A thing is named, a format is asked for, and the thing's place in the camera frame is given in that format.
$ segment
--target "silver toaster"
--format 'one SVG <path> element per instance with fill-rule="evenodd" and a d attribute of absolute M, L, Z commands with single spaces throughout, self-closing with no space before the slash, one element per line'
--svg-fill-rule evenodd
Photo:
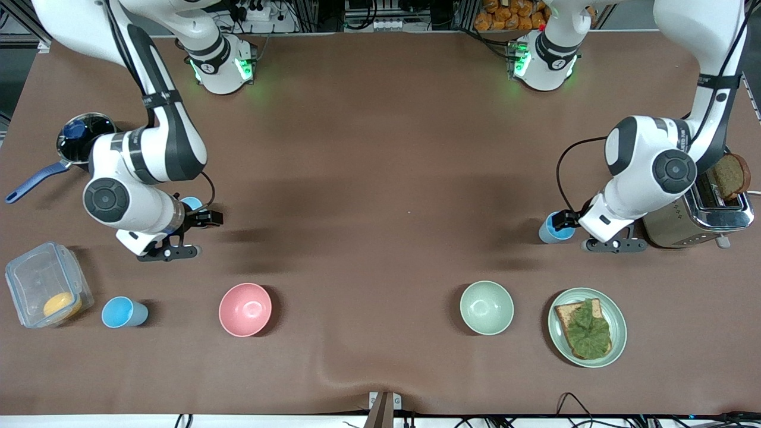
<path fill-rule="evenodd" d="M 722 198 L 713 174 L 707 172 L 698 176 L 684 196 L 642 220 L 659 247 L 684 248 L 715 239 L 720 248 L 729 248 L 727 235 L 750 226 L 753 206 L 747 193 L 733 200 Z"/>

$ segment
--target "bowl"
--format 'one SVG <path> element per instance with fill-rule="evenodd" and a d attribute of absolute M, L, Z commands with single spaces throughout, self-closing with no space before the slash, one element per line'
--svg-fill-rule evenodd
<path fill-rule="evenodd" d="M 603 318 L 605 318 L 605 321 L 608 321 L 608 324 L 610 325 L 610 342 L 613 346 L 610 348 L 610 352 L 602 358 L 583 359 L 575 356 L 571 350 L 571 345 L 568 345 L 568 341 L 565 339 L 563 327 L 555 312 L 556 306 L 583 302 L 585 299 L 600 300 L 600 307 L 603 309 Z M 560 293 L 549 307 L 547 327 L 549 328 L 549 337 L 552 339 L 555 347 L 558 348 L 558 351 L 560 351 L 568 361 L 577 366 L 588 367 L 590 369 L 599 369 L 608 366 L 621 356 L 623 349 L 626 347 L 626 321 L 623 319 L 621 309 L 619 309 L 610 297 L 596 289 L 578 287 Z"/>
<path fill-rule="evenodd" d="M 257 284 L 243 283 L 228 290 L 219 303 L 219 322 L 235 337 L 259 333 L 272 315 L 272 300 Z"/>
<path fill-rule="evenodd" d="M 513 314 L 510 293 L 492 281 L 470 284 L 460 297 L 460 315 L 478 334 L 500 334 L 513 321 Z"/>

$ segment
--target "plastic container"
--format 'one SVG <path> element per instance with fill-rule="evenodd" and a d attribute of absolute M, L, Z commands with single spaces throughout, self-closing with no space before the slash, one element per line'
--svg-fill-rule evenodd
<path fill-rule="evenodd" d="M 18 320 L 28 328 L 61 324 L 93 304 L 74 253 L 55 242 L 46 242 L 8 263 L 5 281 Z"/>

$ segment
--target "brown table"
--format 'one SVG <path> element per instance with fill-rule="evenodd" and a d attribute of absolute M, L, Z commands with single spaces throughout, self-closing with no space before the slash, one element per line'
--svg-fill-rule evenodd
<path fill-rule="evenodd" d="M 0 413 L 334 412 L 373 390 L 440 414 L 552 413 L 564 391 L 594 413 L 761 408 L 761 229 L 728 251 L 618 256 L 536 235 L 562 208 L 554 170 L 567 145 L 628 114 L 689 110 L 696 62 L 660 34 L 590 35 L 576 73 L 546 94 L 507 80 L 461 34 L 272 38 L 256 84 L 224 97 L 195 85 L 171 40 L 157 45 L 209 149 L 224 227 L 188 236 L 198 259 L 142 264 L 85 213 L 83 172 L 2 204 L 0 263 L 44 241 L 74 248 L 96 303 L 28 330 L 0 287 Z M 145 121 L 124 69 L 61 46 L 39 55 L 0 154 L 3 194 L 55 161 L 61 125 L 87 111 Z M 740 90 L 729 142 L 755 171 L 759 131 Z M 592 196 L 609 179 L 602 145 L 574 150 L 564 174 L 572 201 Z M 162 187 L 208 195 L 203 180 Z M 478 279 L 517 306 L 496 337 L 459 319 Z M 279 310 L 237 339 L 217 307 L 247 281 Z M 549 302 L 574 286 L 626 316 L 626 351 L 605 369 L 572 366 L 546 338 Z M 147 299 L 148 326 L 106 329 L 115 295 Z"/>

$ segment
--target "pan handle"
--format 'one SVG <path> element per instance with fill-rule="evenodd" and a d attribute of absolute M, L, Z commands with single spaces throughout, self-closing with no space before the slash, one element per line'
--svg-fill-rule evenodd
<path fill-rule="evenodd" d="M 29 180 L 26 180 L 19 187 L 16 187 L 16 190 L 8 194 L 5 197 L 5 203 L 14 203 L 18 201 L 25 194 L 29 193 L 29 190 L 35 188 L 36 185 L 42 183 L 46 178 L 68 171 L 69 166 L 71 166 L 71 164 L 67 161 L 58 161 L 55 164 L 44 167 L 33 176 L 29 177 Z"/>

